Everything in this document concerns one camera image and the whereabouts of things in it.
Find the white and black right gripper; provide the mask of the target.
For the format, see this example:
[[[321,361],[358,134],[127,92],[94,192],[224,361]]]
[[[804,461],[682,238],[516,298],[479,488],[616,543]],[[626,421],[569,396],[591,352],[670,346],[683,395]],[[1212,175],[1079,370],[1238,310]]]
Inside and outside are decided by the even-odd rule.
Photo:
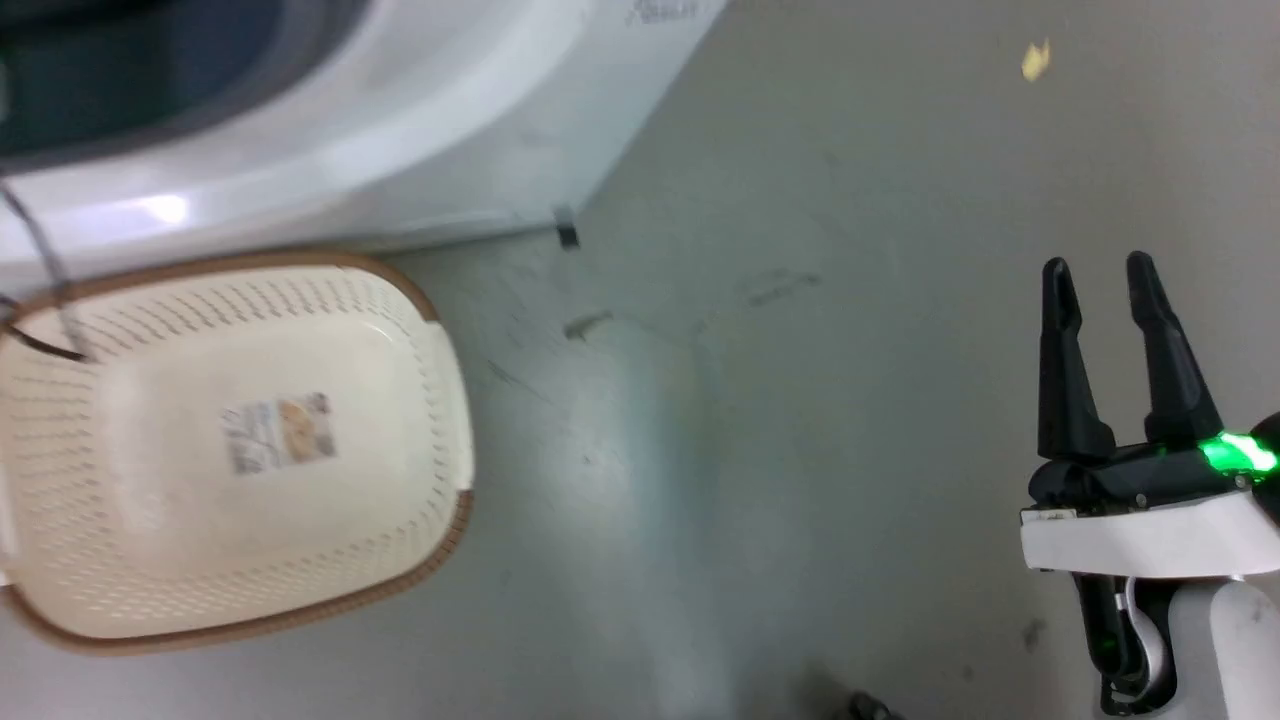
[[[1119,446],[1101,421],[1064,258],[1041,274],[1038,455],[1020,541],[1028,568],[1194,579],[1277,570],[1277,418],[1225,425],[1155,260],[1126,258],[1149,387],[1146,438]]]

